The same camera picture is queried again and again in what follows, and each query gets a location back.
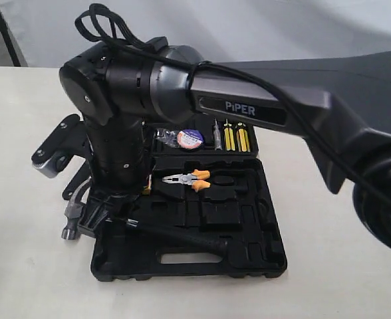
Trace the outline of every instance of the white surface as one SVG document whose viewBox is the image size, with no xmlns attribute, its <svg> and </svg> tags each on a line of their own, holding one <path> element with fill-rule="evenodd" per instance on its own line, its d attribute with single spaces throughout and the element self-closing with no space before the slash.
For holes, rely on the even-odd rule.
<svg viewBox="0 0 391 319">
<path fill-rule="evenodd" d="M 91 44 L 74 20 L 94 0 L 0 0 L 30 66 L 60 66 Z M 165 35 L 214 62 L 391 50 L 391 0 L 102 0 L 147 41 Z"/>
<path fill-rule="evenodd" d="M 94 240 L 60 238 L 61 192 L 30 156 L 75 112 L 55 69 L 0 68 L 0 319 L 391 318 L 391 250 L 358 221 L 351 185 L 327 190 L 302 140 L 257 130 L 289 269 L 280 278 L 221 276 L 97 282 Z"/>
</svg>

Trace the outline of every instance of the white backdrop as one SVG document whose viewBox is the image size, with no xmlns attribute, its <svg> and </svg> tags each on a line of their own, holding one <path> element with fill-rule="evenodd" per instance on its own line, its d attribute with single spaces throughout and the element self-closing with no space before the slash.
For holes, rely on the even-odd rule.
<svg viewBox="0 0 391 319">
<path fill-rule="evenodd" d="M 29 66 L 60 66 L 91 44 L 74 19 L 95 0 L 0 0 Z M 350 56 L 391 49 L 391 0 L 98 0 L 142 40 L 165 35 L 206 59 Z"/>
</svg>

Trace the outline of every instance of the tool case compartment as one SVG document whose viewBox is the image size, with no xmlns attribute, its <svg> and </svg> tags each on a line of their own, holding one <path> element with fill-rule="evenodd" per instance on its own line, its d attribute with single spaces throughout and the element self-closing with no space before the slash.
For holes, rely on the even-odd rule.
<svg viewBox="0 0 391 319">
<path fill-rule="evenodd" d="M 161 180 L 166 175 L 195 169 L 210 170 L 210 188 L 196 193 L 188 185 Z M 96 239 L 91 262 L 91 271 L 98 280 L 214 274 L 273 278 L 287 267 L 262 163 L 255 158 L 156 157 L 151 194 L 140 196 L 126 214 L 138 221 L 227 239 L 229 253 L 218 263 L 161 263 L 166 253 L 202 251 L 106 221 Z"/>
<path fill-rule="evenodd" d="M 256 157 L 259 151 L 255 130 L 252 125 L 247 125 L 247 135 L 249 138 L 250 144 L 250 152 L 239 152 L 235 151 L 227 151 L 225 150 L 224 144 L 224 133 L 223 133 L 223 124 L 225 123 L 225 119 L 217 118 L 217 123 L 219 124 L 219 131 L 221 132 L 221 142 L 222 142 L 222 150 L 215 150 L 215 141 L 213 140 L 213 126 L 215 125 L 215 118 L 213 116 L 198 114 L 195 115 L 191 120 L 177 126 L 173 124 L 165 124 L 165 123 L 152 123 L 150 124 L 153 128 L 166 128 L 168 130 L 198 130 L 204 139 L 203 145 L 196 150 L 185 150 L 183 148 L 171 148 L 166 144 L 154 140 L 152 146 L 152 155 L 153 156 L 189 156 L 189 155 L 242 155 L 242 156 L 252 156 Z M 237 135 L 236 130 L 233 130 L 233 137 L 235 143 L 237 144 Z"/>
</svg>

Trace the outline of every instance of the pliers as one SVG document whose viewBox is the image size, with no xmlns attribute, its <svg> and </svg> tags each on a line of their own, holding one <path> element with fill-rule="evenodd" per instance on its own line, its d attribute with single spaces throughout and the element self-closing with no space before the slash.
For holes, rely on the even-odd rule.
<svg viewBox="0 0 391 319">
<path fill-rule="evenodd" d="M 195 169 L 189 174 L 175 174 L 169 175 L 162 178 L 164 183 L 168 184 L 184 184 L 190 185 L 196 192 L 202 189 L 209 188 L 210 183 L 206 181 L 210 177 L 210 171 L 199 171 Z"/>
</svg>

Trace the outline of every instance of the white table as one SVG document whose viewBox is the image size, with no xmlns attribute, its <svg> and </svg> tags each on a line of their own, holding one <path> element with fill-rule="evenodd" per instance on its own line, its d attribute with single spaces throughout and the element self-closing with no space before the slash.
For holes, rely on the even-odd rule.
<svg viewBox="0 0 391 319">
<path fill-rule="evenodd" d="M 60 238 L 61 191 L 30 156 L 76 112 L 58 70 L 0 68 L 0 318 L 391 318 L 391 250 L 358 221 L 352 186 L 331 195 L 302 140 L 257 130 L 289 260 L 280 278 L 98 282 L 94 240 Z"/>
</svg>

